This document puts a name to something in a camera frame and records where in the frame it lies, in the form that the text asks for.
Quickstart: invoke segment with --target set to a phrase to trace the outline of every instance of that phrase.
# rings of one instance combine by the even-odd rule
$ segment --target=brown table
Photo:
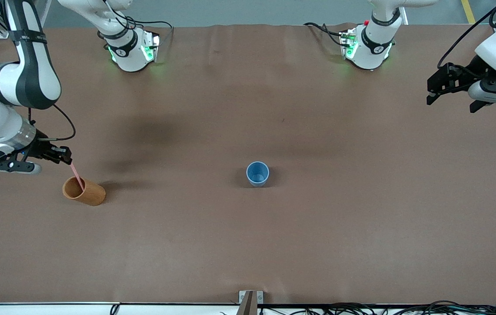
[[[496,303],[496,105],[425,104],[465,28],[403,26],[374,72],[306,27],[178,28],[138,73],[92,28],[48,30],[66,145],[108,198],[65,199],[66,165],[0,173],[0,301]],[[70,133],[54,109],[34,118]]]

